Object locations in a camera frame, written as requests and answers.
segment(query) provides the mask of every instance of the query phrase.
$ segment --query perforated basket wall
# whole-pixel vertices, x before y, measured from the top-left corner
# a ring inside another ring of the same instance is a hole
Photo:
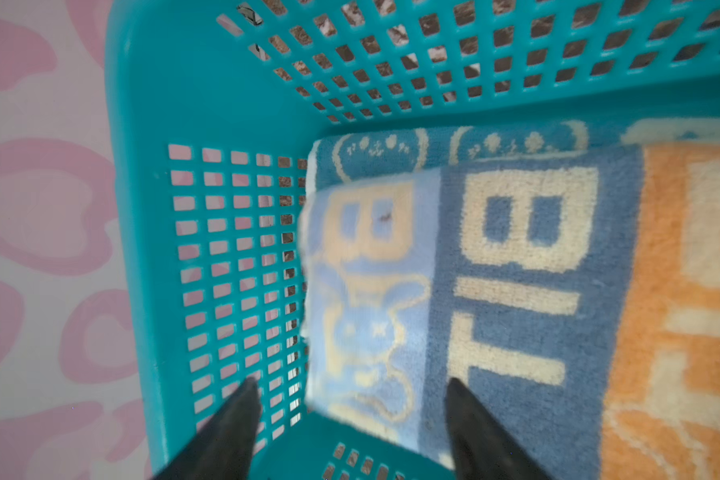
[[[116,0],[106,88],[153,466],[255,376],[253,478],[440,478],[303,403],[312,142],[720,114],[720,0]]]

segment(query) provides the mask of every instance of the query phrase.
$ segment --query pink patterned surface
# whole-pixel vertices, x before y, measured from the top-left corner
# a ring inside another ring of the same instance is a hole
[[[0,0],[0,480],[144,478],[104,100],[112,1],[38,5]]]

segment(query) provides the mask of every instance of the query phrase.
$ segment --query towel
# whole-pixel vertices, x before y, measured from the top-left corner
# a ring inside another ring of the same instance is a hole
[[[362,178],[401,174],[485,158],[555,158],[618,144],[675,140],[720,142],[720,117],[565,120],[386,130],[315,142],[309,157],[307,195]]]
[[[720,478],[720,145],[339,184],[299,227],[312,408],[451,466],[457,377],[559,480]]]

